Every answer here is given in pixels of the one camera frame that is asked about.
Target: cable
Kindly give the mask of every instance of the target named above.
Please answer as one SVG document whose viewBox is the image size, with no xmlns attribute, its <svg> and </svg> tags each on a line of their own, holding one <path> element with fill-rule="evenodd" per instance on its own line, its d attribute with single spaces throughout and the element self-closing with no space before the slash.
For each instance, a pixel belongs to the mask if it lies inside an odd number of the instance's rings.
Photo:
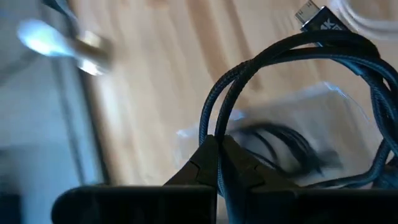
<svg viewBox="0 0 398 224">
<path fill-rule="evenodd" d="M 72 21 L 74 29 L 78 30 L 78 19 L 76 15 L 74 15 L 72 10 L 70 10 L 70 8 L 68 7 L 67 1 L 54 0 L 54 2 Z M 4 11 L 2 9 L 0 9 L 0 16 L 13 21 L 16 20 L 16 17 L 12 13 Z M 5 84 L 10 78 L 12 78 L 15 73 L 19 73 L 28 68 L 30 65 L 32 65 L 38 59 L 38 57 L 39 57 L 38 53 L 31 50 L 27 50 L 24 53 L 22 53 L 22 55 L 19 57 L 18 60 L 10 62 L 3 67 L 0 67 L 0 86 Z"/>
<path fill-rule="evenodd" d="M 346 47 L 306 47 L 293 49 L 305 44 L 339 42 Z M 262 67 L 282 62 L 315 58 L 332 59 L 348 67 L 362 77 L 371 89 L 371 101 L 376 124 L 383 136 L 371 168 L 361 175 L 328 180 L 309 185 L 310 188 L 334 186 L 359 186 L 376 180 L 384 169 L 388 154 L 398 156 L 398 73 L 380 58 L 376 46 L 368 39 L 344 30 L 318 30 L 296 34 L 281 40 L 251 60 L 239 64 L 225 73 L 211 89 L 203 105 L 200 119 L 200 144 L 207 135 L 208 122 L 214 103 L 220 93 L 232 82 L 218 115 L 215 137 L 223 141 L 226 126 L 233 106 L 246 83 Z"/>
<path fill-rule="evenodd" d="M 331 5 L 360 34 L 376 40 L 398 40 L 398 21 L 364 17 L 354 9 L 352 0 L 332 0 Z"/>
<path fill-rule="evenodd" d="M 272 147 L 271 143 L 259 134 L 260 131 L 265 131 L 284 142 L 290 153 L 299 164 L 299 168 L 287 171 L 280 166 L 280 161 L 277 156 L 276 150 Z M 263 161 L 269 167 L 275 169 L 285 178 L 299 178 L 317 172 L 323 175 L 322 168 L 324 167 L 341 167 L 341 162 L 338 160 L 337 153 L 334 151 L 324 151 L 320 154 L 310 146 L 309 142 L 295 130 L 281 125 L 270 122 L 256 123 L 242 128 L 229 131 L 229 134 L 243 134 L 244 141 L 241 143 L 242 147 L 250 152 L 254 157 Z M 266 149 L 270 152 L 272 161 L 268 158 L 249 150 L 246 147 L 246 141 L 249 136 L 253 136 L 260 140 L 265 145 Z"/>
</svg>

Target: clear plastic bag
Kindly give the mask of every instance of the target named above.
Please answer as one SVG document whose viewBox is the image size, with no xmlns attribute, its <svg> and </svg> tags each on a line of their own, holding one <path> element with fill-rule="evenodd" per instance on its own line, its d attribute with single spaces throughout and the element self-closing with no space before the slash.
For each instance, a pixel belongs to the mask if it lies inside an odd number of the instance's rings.
<svg viewBox="0 0 398 224">
<path fill-rule="evenodd" d="M 237 132 L 232 133 L 231 130 L 263 122 L 288 126 L 299 132 L 317 154 L 333 151 L 338 157 L 338 166 L 325 168 L 321 174 L 294 179 L 299 185 L 367 171 L 382 139 L 379 130 L 369 121 L 362 108 L 337 86 L 326 82 L 282 97 L 265 106 L 235 110 L 230 116 L 228 130 L 242 146 L 242 136 Z M 213 133 L 214 127 L 213 120 L 209 125 L 209 133 Z M 260 134 L 272 144 L 280 163 L 286 169 L 296 166 L 288 147 L 281 140 L 270 134 Z M 198 125 L 180 130 L 177 135 L 179 148 L 175 151 L 175 164 L 177 168 L 181 168 L 198 147 Z M 250 151 L 264 157 L 270 156 L 258 139 L 246 138 L 244 141 L 245 147 Z"/>
</svg>

